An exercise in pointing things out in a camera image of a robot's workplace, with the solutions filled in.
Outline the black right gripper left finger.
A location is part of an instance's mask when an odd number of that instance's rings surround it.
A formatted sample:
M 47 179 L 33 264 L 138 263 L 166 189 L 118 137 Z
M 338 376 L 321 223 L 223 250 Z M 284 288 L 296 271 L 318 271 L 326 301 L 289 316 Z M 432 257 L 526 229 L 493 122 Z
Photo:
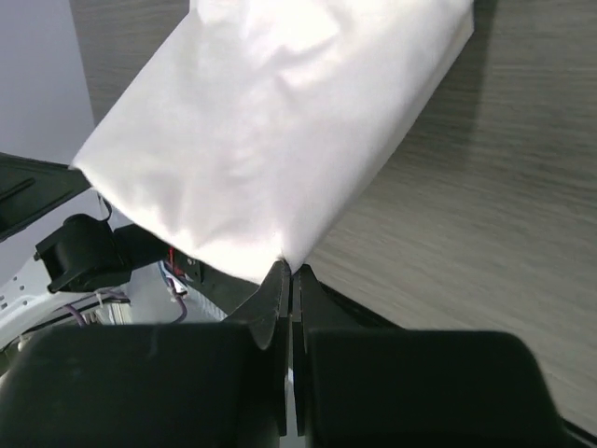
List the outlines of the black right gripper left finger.
M 62 327 L 1 388 L 5 447 L 275 447 L 286 433 L 290 271 L 218 323 Z

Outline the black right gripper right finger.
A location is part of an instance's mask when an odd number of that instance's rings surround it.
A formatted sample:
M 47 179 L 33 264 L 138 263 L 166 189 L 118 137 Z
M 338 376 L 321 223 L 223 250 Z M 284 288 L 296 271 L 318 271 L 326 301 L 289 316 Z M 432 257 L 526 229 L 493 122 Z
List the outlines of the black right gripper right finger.
M 298 433 L 311 447 L 568 447 L 534 354 L 493 330 L 402 329 L 293 279 Z

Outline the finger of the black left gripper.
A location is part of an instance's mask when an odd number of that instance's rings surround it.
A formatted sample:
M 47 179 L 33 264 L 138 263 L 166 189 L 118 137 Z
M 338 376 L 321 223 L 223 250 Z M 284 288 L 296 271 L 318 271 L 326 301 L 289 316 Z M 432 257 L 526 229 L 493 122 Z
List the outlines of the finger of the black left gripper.
M 1 154 L 1 240 L 90 188 L 68 165 Z

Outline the white t-shirt red print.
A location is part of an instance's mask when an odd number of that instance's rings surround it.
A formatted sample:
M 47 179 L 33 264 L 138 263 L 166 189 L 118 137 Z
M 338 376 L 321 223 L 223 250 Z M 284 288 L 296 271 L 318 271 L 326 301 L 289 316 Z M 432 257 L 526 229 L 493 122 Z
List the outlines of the white t-shirt red print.
M 73 164 L 134 223 L 260 283 L 309 256 L 473 30 L 469 1 L 196 1 Z

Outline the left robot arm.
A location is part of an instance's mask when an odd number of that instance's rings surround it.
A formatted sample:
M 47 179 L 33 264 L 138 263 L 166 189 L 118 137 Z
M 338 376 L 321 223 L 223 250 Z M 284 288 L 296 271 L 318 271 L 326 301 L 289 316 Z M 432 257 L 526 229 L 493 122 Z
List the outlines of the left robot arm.
M 89 187 L 80 171 L 64 164 L 3 154 L 2 239 Z M 36 244 L 33 257 L 1 287 L 1 344 L 12 343 L 65 305 L 107 295 L 167 252 L 167 244 L 137 225 L 113 230 L 107 219 L 68 217 Z

